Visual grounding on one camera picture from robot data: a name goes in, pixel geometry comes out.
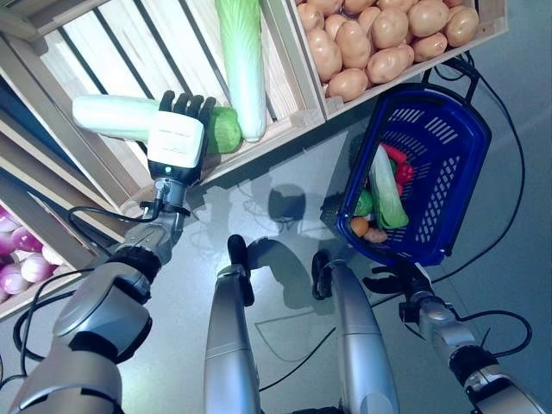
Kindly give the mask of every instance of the red onion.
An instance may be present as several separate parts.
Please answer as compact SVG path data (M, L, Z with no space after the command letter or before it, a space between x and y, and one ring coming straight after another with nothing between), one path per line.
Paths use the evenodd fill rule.
M19 265L6 265L0 270L0 286L10 295L25 292L30 286L21 276Z
M49 246L43 246L42 247L42 255L44 256L44 259L48 263L51 263L53 265L62 265L63 264L63 258L55 253L52 248Z
M16 246L11 241L11 234L0 232L0 255L10 254L16 251Z
M42 250L42 243L24 227L14 230L11 234L11 242L16 248L25 252L40 252Z
M3 287L0 286L0 304L5 302L9 298L9 293L7 293Z
M21 264L21 276L31 283L42 282L52 276L56 266L47 262L42 254L33 253Z
M0 231L12 231L21 224L2 205L0 205Z

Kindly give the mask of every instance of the wooden shelf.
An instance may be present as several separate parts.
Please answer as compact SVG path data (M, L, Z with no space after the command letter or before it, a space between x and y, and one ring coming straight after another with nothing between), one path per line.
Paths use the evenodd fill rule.
M291 25L299 34L301 48L305 56L307 56L307 65L309 67L309 73L311 75L311 82L316 86L317 96L323 108L324 117L326 119L331 119L334 116L338 116L341 113L355 107L356 105L378 96L381 92L387 91L393 86L401 84L406 80L418 75L419 73L425 72L431 67L444 62L445 60L449 60L461 53L466 52L469 49L472 49L473 47L480 45L481 43L489 41L494 37L502 35L508 31L505 0L486 0L484 2L477 2L477 7L480 15L480 26L476 36L472 41L462 47L450 49L438 58L434 58L427 62L415 64L414 66L407 69L403 74L401 74L401 76L394 79L392 82L374 86L373 88L364 92L355 100L343 103L340 97L325 97L324 88L322 86L322 83L320 82L320 79L318 78L314 59L312 58L312 53L308 47L306 34L304 32L303 25L301 24L295 2L293 0L286 0L286 2L292 16ZM464 4L470 7L475 7L475 3L476 2L474 0L464 0Z

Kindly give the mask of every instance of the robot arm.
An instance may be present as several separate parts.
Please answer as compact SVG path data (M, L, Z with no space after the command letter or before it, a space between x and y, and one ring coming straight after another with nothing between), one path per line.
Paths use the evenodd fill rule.
M182 234L185 189L199 179L203 125L215 102L208 98L200 109L202 97L181 95L173 113L173 99L174 93L166 92L150 131L148 164L156 194L145 203L144 222L128 231L67 303L54 325L50 352L26 379L10 414L122 412L116 364L130 358L151 329L143 305ZM172 123L164 126L168 118Z
M364 278L372 292L402 292L406 301L399 315L406 323L416 323L420 332L441 357L474 406L473 414L546 414L544 409L521 388L483 349L466 324L457 320L450 306L435 295L430 277L419 266L396 257L394 267L374 269L394 276Z

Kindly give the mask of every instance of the plastic basket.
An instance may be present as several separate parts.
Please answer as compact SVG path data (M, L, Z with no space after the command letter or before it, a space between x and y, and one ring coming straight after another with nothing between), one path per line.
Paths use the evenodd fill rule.
M365 256L392 264L392 254L425 266L451 255L491 140L491 130L472 107L479 76L459 60L446 65L471 78L462 97L429 83L399 85L382 94L348 180L336 227ZM373 244L354 235L350 221L366 183L378 144L403 151L415 169L401 201L409 217L402 229L387 230L388 240Z

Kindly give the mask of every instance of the wire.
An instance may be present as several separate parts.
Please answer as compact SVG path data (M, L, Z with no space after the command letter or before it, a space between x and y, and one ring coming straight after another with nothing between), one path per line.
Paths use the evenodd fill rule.
M107 248L102 246L100 243L95 241L92 237L90 237L89 235L86 234L86 232L82 229L82 227L80 227L78 225L78 223L74 220L75 214L78 213L79 211L83 211L83 212L87 212L87 213L102 214L104 216L111 217L111 218L114 218L116 220L122 220L126 223L150 223L159 216L159 213L160 213L160 210L161 210L161 203L162 203L162 200L160 198L156 198L154 200L154 208L153 208L154 212L153 212L153 215L149 218L134 218L134 217L123 216L122 214L117 214L117 213L114 213L114 212L106 210L106 209L100 209L98 207L88 207L88 206L85 206L85 205L80 205L80 206L77 206L77 207L73 207L72 209L69 209L67 211L66 217L67 217L67 221L69 222L69 224L71 224L71 226L74 228L74 230L83 239L85 239L92 246L98 248L103 254L105 254L106 256L109 257L109 256L111 256L111 252Z
M27 324L25 325L25 330L23 331L23 338L22 338L22 348L20 353L20 368L21 368L21 375L24 377L27 377L27 367L26 367L26 357L27 357L27 341L28 341L28 332L30 331L31 326L31 319L33 318L33 313L37 309L38 300L40 298L40 295L44 291L44 289L53 283L56 280L62 279L67 276L71 276L72 274L77 273L86 273L93 271L94 268L88 268L88 269L80 269L80 270L73 270L72 272L62 273L57 276L53 276L52 278L48 279L46 282L44 282L41 287L38 288L36 293L34 294L33 301L31 302L30 307L28 308L28 318L27 318Z
M467 321L477 319L478 317L488 317L490 315L503 315L505 317L513 317L514 319L517 319L519 322L521 322L524 325L525 327L524 341L514 348L510 348L502 352L493 353L492 356L495 358L514 355L514 354L517 354L518 352L523 351L530 344L531 339L533 337L533 329L531 328L529 321L515 312L509 312L508 310L486 310L484 312L474 313L473 315L469 315L467 317L460 317L458 313L456 313L456 310L454 308L451 308L450 311L455 314L456 319L460 322L467 322Z
M516 125L514 124L514 121L511 119L510 111L506 107L506 104L504 103L504 101L500 98L499 94L489 85L489 83L486 81L486 79L483 77L483 75L481 75L479 72L478 72L478 74L479 74L480 79L483 82L483 84L485 84L487 89L492 93L492 95L498 101L500 109L502 109L502 112L504 113L504 115L506 117L506 121L510 125L511 131L514 134L514 138L515 138L516 145L517 145L517 150L519 152L519 159L520 159L520 162L521 162L521 180L520 180L520 184L519 184L519 193L517 195L516 206L514 207L514 211L511 214L510 220L508 221L508 224L506 225L506 227L504 228L502 233L499 235L499 237L493 243L491 243L487 248L485 248L483 251L481 251L479 254L476 254L471 260L468 260L466 263L464 263L462 266L458 267L454 271L452 271L448 274L445 274L444 276L442 276L440 278L435 279L433 281L433 283L438 283L438 282L441 282L445 279L450 278L451 276L454 276L458 272L461 272L466 267L468 267L469 265L471 265L472 263L474 263L475 261L480 259L483 255L485 255L488 252L490 252L491 250L493 250L502 241L502 239L505 238L508 231L510 231L511 226L514 223L514 220L516 219L516 216L518 215L519 206L520 206L521 200L524 196L525 156L524 156L524 149L521 145L521 140L519 139L518 131L516 129Z
M43 308L45 306L48 306L49 304L52 304L54 302L58 302L59 300L62 300L62 299L65 299L65 298L69 298L73 295L75 291L70 291L70 292L66 292L66 293L61 293L60 295L57 295L57 296L54 296L52 298L48 298L46 300L42 300L40 301L37 305L36 305L36 308L34 309L34 311L36 312L37 310L39 310L40 308ZM29 311L30 310L26 310L25 312L23 312L18 318L17 318L17 321L14 325L14 329L13 329L13 341L14 341L14 345L16 346L16 349L19 351L19 352L22 352L23 350L23 342L22 342L22 326L23 326L23 323L27 320L27 317L28 317L28 314L29 314ZM25 354L27 356L27 358L33 360L33 361L37 361L37 362L42 362L44 360L44 357L41 356L41 355L38 355L36 353L34 353L33 351L30 351L28 348L25 348Z
M3 379L2 381L0 381L0 391L2 391L2 389L11 381L19 379L24 380L25 378L27 378L25 375L23 375L22 373L18 373L16 375L11 375L10 377Z
M464 62L468 63L469 65L471 65L475 68L474 58L472 57L472 54L469 51L465 52L464 54L460 54L455 59L463 60ZM435 66L433 69L435 70L435 73L439 76L439 78L444 79L444 80L448 80L448 82L456 82L457 80L460 80L460 79L462 79L466 76L464 73L461 73L460 75L458 75L454 78L450 78L450 77L447 77L447 76L443 75L439 71L438 66Z
M286 375L284 375L282 378L274 381L272 384L269 384L267 386L263 386L262 388L259 389L259 392L263 392L265 390L267 390L268 388L272 388L273 386L276 386L277 384L279 384L280 382L282 382L283 380L285 380L286 378L290 377L293 373L295 373L299 368L301 368L310 358L312 355L314 355L318 349L320 347L322 347L322 345L326 342L326 340L331 336L331 334L333 334L334 332L336 331L336 328L332 328L324 338L322 338L322 340L318 343L318 345L315 346L314 349L312 349L312 351L304 358L304 360L302 360L301 362L299 362L299 364L294 367L289 373L287 373Z

